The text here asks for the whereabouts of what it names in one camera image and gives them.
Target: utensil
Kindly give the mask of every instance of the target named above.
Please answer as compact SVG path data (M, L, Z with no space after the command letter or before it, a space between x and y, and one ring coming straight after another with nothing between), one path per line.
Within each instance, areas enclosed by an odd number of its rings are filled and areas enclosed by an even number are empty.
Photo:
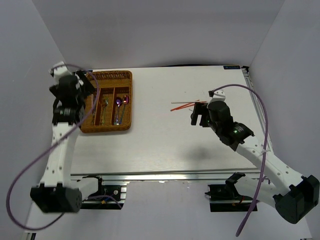
M108 103L109 103L108 98L106 98L103 103L103 118L102 118L103 125L105 124L105 113L106 113L106 107L108 106Z
M122 119L124 117L124 114L125 114L125 109L126 109L126 105L129 104L129 96L128 95L124 95L123 98L122 98L122 102L123 102L123 111L122 111L122 115L121 115L121 118L120 118L120 124L122 124Z
M115 99L115 104L118 107L118 109L117 109L117 112L116 112L116 118L115 118L114 125L119 125L119 109L120 109L120 106L122 105L121 97L117 97Z

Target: robotic arm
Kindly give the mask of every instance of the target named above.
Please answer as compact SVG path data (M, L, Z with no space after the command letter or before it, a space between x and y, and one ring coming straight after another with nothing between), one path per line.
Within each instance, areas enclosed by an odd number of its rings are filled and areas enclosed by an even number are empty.
M261 169L264 149L254 132L233 120L223 91L211 92L210 96L209 103L195 104L191 125L196 125L201 115L200 126L210 127L222 143ZM296 224L318 204L319 181L293 170L271 152L266 153L264 174L273 184L262 183L257 199L274 207L289 223ZM225 183L230 196L253 197L258 181L236 172Z
M52 144L75 127L85 115L85 99L96 90L82 71L72 74L63 62L50 74L56 85L50 87L55 96L52 119ZM98 191L98 179L71 181L71 165L80 130L76 129L50 153L43 177L32 187L30 196L44 213L77 213L83 200Z

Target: wicker basket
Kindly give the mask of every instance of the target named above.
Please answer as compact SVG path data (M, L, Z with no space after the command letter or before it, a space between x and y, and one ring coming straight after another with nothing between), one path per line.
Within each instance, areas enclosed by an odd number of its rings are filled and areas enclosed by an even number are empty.
M111 131L125 131L131 126L132 112L132 73L130 71L95 71L92 73L99 84L99 92L87 97L85 113L92 108L94 99L98 97L93 113L81 125L83 133L102 133ZM96 88L96 82L87 74L86 76ZM119 108L116 98L129 96L129 103ZM115 124L117 117L121 124Z

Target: white wall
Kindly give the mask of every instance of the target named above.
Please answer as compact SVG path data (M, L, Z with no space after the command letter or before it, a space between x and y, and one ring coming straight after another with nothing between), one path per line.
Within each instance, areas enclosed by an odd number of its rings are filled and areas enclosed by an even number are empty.
M48 69L62 59L31 0L0 4L0 235L20 239L22 230L9 219L5 201L18 172L51 143L54 84ZM25 223L30 209L30 188L40 179L44 159L18 182L11 206Z
M286 0L250 71L265 100L275 153L320 179L320 1ZM320 207L307 216L320 239Z
M284 0L33 0L67 62L250 65Z

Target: brown wicker tray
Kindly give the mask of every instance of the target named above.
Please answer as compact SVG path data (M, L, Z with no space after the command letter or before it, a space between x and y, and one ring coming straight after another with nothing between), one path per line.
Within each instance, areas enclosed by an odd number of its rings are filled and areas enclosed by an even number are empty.
M81 125L83 133L102 133L111 131L125 131L131 126L132 112L132 73L130 71L95 71L92 73L99 84L99 92L86 99L85 114L92 108L94 99L98 97L95 111ZM87 74L86 77L96 88L96 82ZM129 96L129 102L122 104L119 109L116 98ZM122 118L119 125L115 124L117 117Z

